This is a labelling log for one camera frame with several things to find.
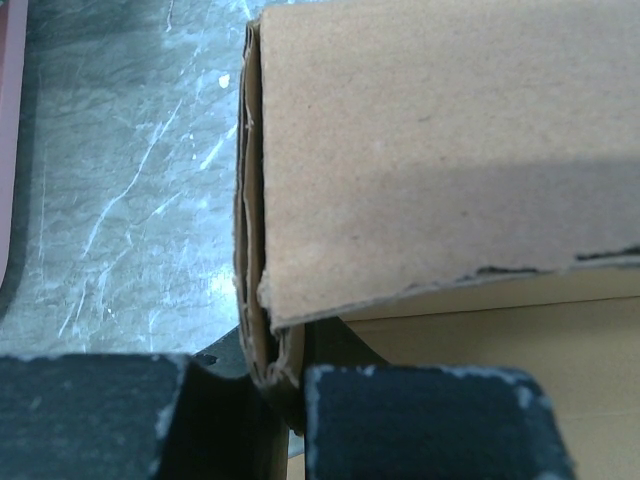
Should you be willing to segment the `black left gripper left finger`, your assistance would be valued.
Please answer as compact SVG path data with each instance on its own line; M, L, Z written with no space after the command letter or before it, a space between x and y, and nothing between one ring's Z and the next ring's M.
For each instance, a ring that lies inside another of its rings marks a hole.
M1 358L5 479L283 479L288 443L237 332L194 355Z

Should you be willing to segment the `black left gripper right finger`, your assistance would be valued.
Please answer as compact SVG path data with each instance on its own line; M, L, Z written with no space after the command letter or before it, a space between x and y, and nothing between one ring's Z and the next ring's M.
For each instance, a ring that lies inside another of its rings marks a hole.
M527 372L393 366L342 320L305 328L309 479L571 479L550 398Z

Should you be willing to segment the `brown cardboard paper box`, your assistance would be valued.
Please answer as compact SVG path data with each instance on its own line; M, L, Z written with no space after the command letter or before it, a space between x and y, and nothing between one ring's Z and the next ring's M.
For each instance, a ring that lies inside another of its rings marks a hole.
M305 328L529 373L577 479L639 475L639 5L324 1L246 25L234 267L304 438Z

